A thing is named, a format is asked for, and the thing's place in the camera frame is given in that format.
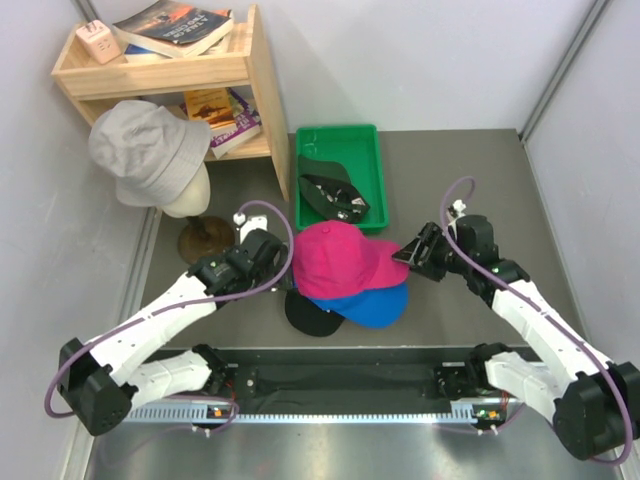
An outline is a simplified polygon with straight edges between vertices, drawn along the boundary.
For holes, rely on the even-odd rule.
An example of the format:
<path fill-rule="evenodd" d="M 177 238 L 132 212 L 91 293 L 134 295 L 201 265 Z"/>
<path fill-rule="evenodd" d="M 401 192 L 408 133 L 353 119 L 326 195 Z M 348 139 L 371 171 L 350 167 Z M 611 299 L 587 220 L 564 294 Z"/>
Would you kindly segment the magenta cap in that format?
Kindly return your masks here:
<path fill-rule="evenodd" d="M 293 277 L 300 293 L 319 300 L 395 287 L 409 268 L 392 255 L 400 246 L 365 236 L 354 225 L 335 220 L 314 224 L 294 238 Z"/>

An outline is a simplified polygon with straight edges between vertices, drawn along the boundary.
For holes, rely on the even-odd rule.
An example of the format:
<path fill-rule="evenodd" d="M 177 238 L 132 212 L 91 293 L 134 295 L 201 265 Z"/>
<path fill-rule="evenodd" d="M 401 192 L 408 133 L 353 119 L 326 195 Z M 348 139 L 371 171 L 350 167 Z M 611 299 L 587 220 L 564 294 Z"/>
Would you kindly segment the blue cap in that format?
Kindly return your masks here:
<path fill-rule="evenodd" d="M 409 290 L 407 283 L 401 283 L 343 298 L 310 301 L 318 308 L 337 313 L 360 326 L 381 329 L 392 325 L 404 314 L 409 303 Z"/>

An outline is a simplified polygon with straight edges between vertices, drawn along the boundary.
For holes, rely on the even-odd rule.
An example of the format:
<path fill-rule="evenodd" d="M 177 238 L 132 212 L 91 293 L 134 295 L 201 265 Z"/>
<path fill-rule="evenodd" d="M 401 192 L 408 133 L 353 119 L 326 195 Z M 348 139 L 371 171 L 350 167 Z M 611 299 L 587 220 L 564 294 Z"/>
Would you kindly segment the black baseball cap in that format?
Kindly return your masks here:
<path fill-rule="evenodd" d="M 295 329 L 317 338 L 333 335 L 345 321 L 342 315 L 319 308 L 297 290 L 286 293 L 284 310 L 288 322 Z"/>

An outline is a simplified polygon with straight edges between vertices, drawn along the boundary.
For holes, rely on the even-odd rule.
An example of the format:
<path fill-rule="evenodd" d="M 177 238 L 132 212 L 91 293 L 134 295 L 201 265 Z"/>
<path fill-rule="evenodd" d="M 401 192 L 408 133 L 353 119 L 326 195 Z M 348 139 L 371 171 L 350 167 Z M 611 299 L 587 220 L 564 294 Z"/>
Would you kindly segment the grey bucket hat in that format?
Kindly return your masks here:
<path fill-rule="evenodd" d="M 114 179 L 121 203 L 160 207 L 173 203 L 193 180 L 211 140 L 205 121 L 181 119 L 148 101 L 124 100 L 95 121 L 88 149 Z"/>

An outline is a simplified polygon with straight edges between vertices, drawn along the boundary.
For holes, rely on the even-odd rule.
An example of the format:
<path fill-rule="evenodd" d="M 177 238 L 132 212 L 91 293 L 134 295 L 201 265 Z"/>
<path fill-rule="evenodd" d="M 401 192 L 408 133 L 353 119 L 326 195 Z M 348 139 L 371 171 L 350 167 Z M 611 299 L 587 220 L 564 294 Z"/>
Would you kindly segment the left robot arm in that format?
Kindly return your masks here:
<path fill-rule="evenodd" d="M 104 435 L 134 410 L 176 394 L 220 394 L 229 366 L 199 344 L 175 356 L 154 354 L 187 327 L 232 301 L 274 287 L 286 275 L 293 244 L 263 229 L 223 253 L 202 257 L 156 300 L 109 332 L 64 344 L 53 388 L 94 437 Z"/>

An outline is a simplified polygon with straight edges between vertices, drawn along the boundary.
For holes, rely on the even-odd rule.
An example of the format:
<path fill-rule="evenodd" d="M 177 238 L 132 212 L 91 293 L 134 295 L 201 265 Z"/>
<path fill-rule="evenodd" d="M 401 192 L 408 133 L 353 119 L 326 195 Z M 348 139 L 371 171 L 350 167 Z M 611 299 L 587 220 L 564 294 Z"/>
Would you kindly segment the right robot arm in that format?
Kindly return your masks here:
<path fill-rule="evenodd" d="M 545 301 L 530 276 L 499 254 L 482 215 L 427 223 L 393 259 L 432 281 L 461 276 L 468 289 L 513 327 L 542 361 L 536 367 L 510 347 L 481 344 L 466 361 L 467 384 L 487 396 L 496 389 L 536 411 L 576 459 L 617 447 L 629 456 L 639 437 L 639 370 L 616 364 L 584 341 Z"/>

